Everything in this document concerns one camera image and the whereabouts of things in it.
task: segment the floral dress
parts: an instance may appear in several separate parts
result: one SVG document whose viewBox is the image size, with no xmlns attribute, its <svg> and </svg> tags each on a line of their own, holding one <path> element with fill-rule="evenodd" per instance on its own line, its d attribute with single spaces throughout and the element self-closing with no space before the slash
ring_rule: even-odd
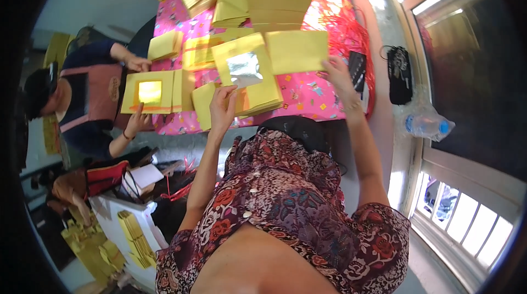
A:
<svg viewBox="0 0 527 294">
<path fill-rule="evenodd" d="M 157 252 L 158 293 L 189 293 L 208 258 L 244 222 L 289 245 L 341 293 L 391 293 L 401 284 L 410 229 L 402 214 L 368 203 L 348 217 L 339 168 L 326 153 L 307 153 L 265 128 L 240 140 L 194 230 L 178 232 Z"/>
</svg>

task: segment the cartoon print tablecloth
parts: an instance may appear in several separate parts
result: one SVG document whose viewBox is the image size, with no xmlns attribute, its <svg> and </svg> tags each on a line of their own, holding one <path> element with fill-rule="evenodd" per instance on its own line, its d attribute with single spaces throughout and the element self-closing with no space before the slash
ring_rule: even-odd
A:
<svg viewBox="0 0 527 294">
<path fill-rule="evenodd" d="M 349 0 L 328 0 L 335 5 L 342 7 L 342 3 Z M 324 30 L 324 26 L 319 23 L 321 17 L 319 4 L 316 1 L 311 3 L 306 16 L 304 25 Z M 159 36 L 170 30 L 178 30 L 184 33 L 183 41 L 189 38 L 196 38 L 208 34 L 225 32 L 225 29 L 211 27 L 214 8 L 211 8 L 193 19 L 189 19 L 187 11 L 181 0 L 166 0 L 161 2 L 156 16 L 154 36 Z M 250 21 L 245 24 L 251 27 Z M 356 52 L 365 53 L 357 46 Z M 181 69 L 182 56 L 175 59 L 167 59 L 153 62 L 152 71 Z M 220 82 L 216 69 L 197 71 L 195 73 L 196 87 L 210 82 Z M 342 112 L 342 104 L 335 94 L 333 86 L 325 79 L 321 78 L 318 72 L 291 73 L 276 76 L 278 84 L 284 97 L 284 105 L 280 109 L 261 113 L 254 117 L 245 119 L 235 118 L 232 128 L 255 126 L 272 117 L 281 115 L 301 115 L 316 121 L 333 120 L 345 118 Z M 366 82 L 363 105 L 368 105 L 368 83 Z M 152 117 L 155 131 L 159 134 L 177 135 L 185 133 L 201 132 L 199 122 L 194 111 L 184 111 L 169 115 L 156 114 Z"/>
</svg>

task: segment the bracelet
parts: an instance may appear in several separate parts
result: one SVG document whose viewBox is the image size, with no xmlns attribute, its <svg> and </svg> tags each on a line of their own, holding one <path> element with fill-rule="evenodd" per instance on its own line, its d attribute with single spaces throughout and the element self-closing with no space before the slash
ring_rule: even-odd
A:
<svg viewBox="0 0 527 294">
<path fill-rule="evenodd" d="M 344 112 L 354 111 L 354 110 L 359 109 L 359 108 L 362 108 L 362 102 L 361 101 L 354 102 L 351 106 L 345 106 L 343 111 Z"/>
<path fill-rule="evenodd" d="M 127 139 L 128 141 L 132 141 L 133 139 L 135 139 L 135 137 L 133 137 L 133 138 L 131 138 L 131 139 L 130 139 L 129 137 L 127 137 L 127 135 L 124 134 L 124 131 L 123 131 L 123 136 L 124 136 L 124 138 Z"/>
</svg>

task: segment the silver foil square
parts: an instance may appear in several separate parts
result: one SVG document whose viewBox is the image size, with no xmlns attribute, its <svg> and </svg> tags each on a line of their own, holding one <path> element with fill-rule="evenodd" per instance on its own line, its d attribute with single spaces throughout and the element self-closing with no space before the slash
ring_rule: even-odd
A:
<svg viewBox="0 0 527 294">
<path fill-rule="evenodd" d="M 232 84 L 238 85 L 238 88 L 260 84 L 264 79 L 259 72 L 260 65 L 254 52 L 228 58 L 227 65 L 229 66 Z"/>
</svg>

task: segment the water bottle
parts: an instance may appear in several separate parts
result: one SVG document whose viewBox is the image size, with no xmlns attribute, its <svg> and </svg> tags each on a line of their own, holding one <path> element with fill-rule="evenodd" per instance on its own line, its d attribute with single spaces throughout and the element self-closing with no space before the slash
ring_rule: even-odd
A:
<svg viewBox="0 0 527 294">
<path fill-rule="evenodd" d="M 408 133 L 418 138 L 432 139 L 437 142 L 447 136 L 454 126 L 453 121 L 432 112 L 411 113 L 405 119 L 405 128 Z"/>
</svg>

